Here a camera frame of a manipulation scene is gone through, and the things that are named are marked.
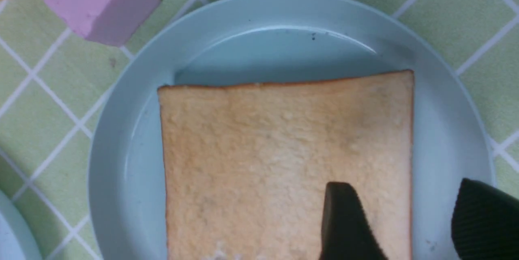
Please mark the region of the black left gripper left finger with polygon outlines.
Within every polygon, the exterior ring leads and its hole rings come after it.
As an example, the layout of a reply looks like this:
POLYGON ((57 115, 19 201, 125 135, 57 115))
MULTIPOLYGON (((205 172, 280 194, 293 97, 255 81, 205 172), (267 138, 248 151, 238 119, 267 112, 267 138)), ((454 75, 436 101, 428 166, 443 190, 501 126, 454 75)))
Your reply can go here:
POLYGON ((358 194, 345 182, 328 182, 321 224, 321 260, 386 260, 358 194))

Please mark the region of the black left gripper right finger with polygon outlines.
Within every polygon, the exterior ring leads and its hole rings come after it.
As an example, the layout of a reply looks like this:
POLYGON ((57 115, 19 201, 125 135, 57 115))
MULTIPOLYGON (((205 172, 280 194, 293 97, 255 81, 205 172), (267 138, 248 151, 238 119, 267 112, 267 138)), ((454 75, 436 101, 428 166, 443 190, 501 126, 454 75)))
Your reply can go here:
POLYGON ((519 201, 493 186, 463 178, 451 220, 462 260, 519 258, 519 201))

